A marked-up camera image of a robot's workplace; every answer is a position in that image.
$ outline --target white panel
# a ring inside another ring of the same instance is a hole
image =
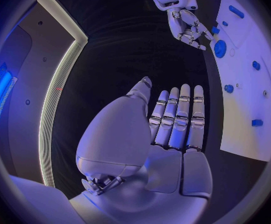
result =
[[[241,20],[242,22],[246,20],[248,27],[251,28],[247,29],[241,23],[233,24],[234,21],[229,20],[232,13],[229,11],[230,4],[244,12],[245,17]],[[228,27],[220,25],[223,20],[228,23]],[[222,0],[217,22],[221,31],[214,36],[215,40],[210,46],[213,50],[218,40],[224,40],[227,44],[226,55],[223,58],[215,56],[224,98],[221,150],[269,161],[271,157],[270,47],[256,23],[235,0]],[[253,61],[260,64],[259,71],[253,68]],[[225,85],[233,85],[233,93],[224,91]],[[253,119],[261,119],[264,122],[263,126],[253,127]]]

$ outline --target robotic hand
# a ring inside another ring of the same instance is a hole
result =
[[[159,159],[155,153],[151,153],[150,144],[154,144],[154,140],[160,146],[175,149],[178,153],[174,155],[181,162],[179,150],[185,142],[190,120],[190,87],[184,84],[180,93],[178,88],[173,88],[170,95],[167,91],[161,92],[148,122],[147,104],[151,86],[151,80],[144,77],[127,95],[104,107],[86,129],[77,148],[76,163],[80,172],[86,176],[82,183],[89,193],[105,193],[124,182],[124,178],[136,174],[148,157]],[[203,88],[196,86],[187,151],[201,151],[203,135],[204,95]],[[153,150],[160,153],[169,152],[162,148]],[[179,166],[180,164],[177,164],[172,168],[176,173],[174,179],[159,180],[160,183],[169,182],[167,186],[171,187],[171,183],[174,183],[173,186],[176,187]]]
[[[160,10],[167,11],[169,26],[176,39],[198,49],[206,50],[205,46],[200,45],[195,40],[202,34],[209,40],[213,40],[213,36],[199,19],[189,11],[198,8],[196,0],[153,1]]]

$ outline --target blue knob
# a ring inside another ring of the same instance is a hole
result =
[[[220,29],[218,29],[218,28],[216,28],[215,26],[213,26],[212,29],[211,29],[211,31],[212,31],[212,33],[214,33],[214,34],[219,34]]]
[[[252,120],[252,126],[257,127],[257,126],[262,126],[263,121],[261,119],[254,119]]]
[[[222,58],[226,54],[227,45],[223,40],[219,40],[214,46],[214,53],[216,57]]]
[[[234,87],[232,85],[225,85],[224,90],[228,93],[232,93],[234,90]]]
[[[237,16],[239,16],[240,18],[244,18],[245,15],[242,11],[239,11],[237,8],[233,7],[233,6],[229,6],[229,10],[233,13],[235,13]]]
[[[260,64],[257,61],[253,61],[253,67],[258,71],[260,70]]]

